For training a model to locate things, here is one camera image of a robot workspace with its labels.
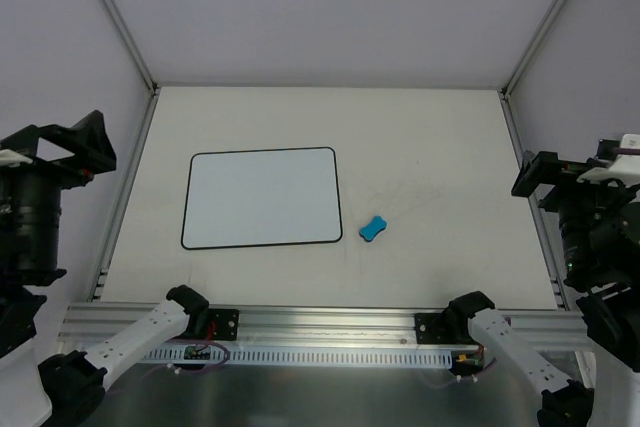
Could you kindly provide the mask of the blue whiteboard eraser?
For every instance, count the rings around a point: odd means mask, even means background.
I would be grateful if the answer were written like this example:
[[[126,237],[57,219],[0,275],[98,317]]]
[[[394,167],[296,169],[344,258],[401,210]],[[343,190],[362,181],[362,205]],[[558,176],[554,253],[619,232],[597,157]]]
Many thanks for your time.
[[[373,242],[376,237],[388,226],[388,222],[380,215],[375,215],[358,231],[359,236],[367,243]]]

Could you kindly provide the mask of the white whiteboard black frame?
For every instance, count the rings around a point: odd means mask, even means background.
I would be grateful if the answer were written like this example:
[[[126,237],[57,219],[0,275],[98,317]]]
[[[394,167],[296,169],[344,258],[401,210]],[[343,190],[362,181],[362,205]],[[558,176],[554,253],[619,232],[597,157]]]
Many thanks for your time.
[[[207,152],[191,158],[184,249],[327,244],[342,236],[332,148]]]

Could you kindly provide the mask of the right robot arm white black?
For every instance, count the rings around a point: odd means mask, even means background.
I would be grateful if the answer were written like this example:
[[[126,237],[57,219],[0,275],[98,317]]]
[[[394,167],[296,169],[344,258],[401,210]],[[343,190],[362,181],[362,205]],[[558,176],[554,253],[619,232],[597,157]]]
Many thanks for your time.
[[[440,314],[449,336],[473,342],[521,375],[541,398],[541,426],[636,426],[639,423],[639,169],[623,161],[636,149],[614,147],[585,162],[549,151],[527,152],[511,189],[528,198],[541,185],[539,206],[557,214],[567,287],[596,358],[592,388],[546,362],[505,321],[482,292],[449,302]]]

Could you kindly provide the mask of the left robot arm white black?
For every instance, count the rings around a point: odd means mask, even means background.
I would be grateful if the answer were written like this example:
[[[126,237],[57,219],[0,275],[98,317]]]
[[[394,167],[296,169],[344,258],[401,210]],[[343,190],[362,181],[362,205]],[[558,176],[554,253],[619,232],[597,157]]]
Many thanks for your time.
[[[203,339],[208,301],[186,285],[169,290],[151,312],[86,350],[35,354],[35,317],[47,301],[33,293],[65,275],[57,265],[61,197],[117,157],[102,112],[71,127],[29,125],[1,142],[1,423],[77,426],[128,369],[178,337]]]

